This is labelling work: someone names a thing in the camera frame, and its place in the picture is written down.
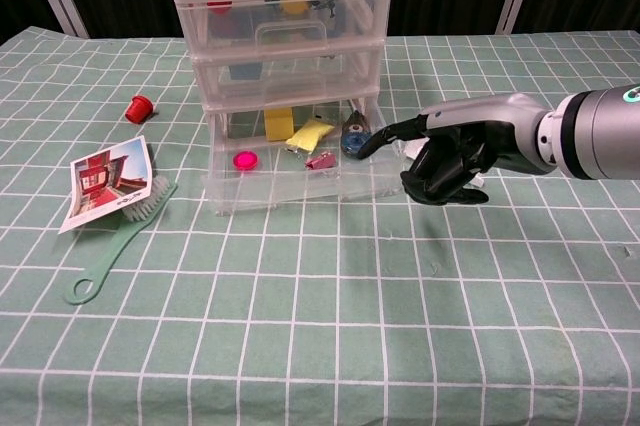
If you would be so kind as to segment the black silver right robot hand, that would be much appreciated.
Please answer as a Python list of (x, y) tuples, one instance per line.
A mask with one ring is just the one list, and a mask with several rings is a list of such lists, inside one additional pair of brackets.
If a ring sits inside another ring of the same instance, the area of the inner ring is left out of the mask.
[(492, 167), (545, 175), (555, 167), (543, 160), (537, 133), (548, 110), (522, 93), (446, 101), (416, 117), (388, 125), (357, 151), (365, 159), (396, 140), (424, 138), (411, 167), (400, 173), (406, 194), (415, 202), (442, 206), (488, 201), (465, 186)]

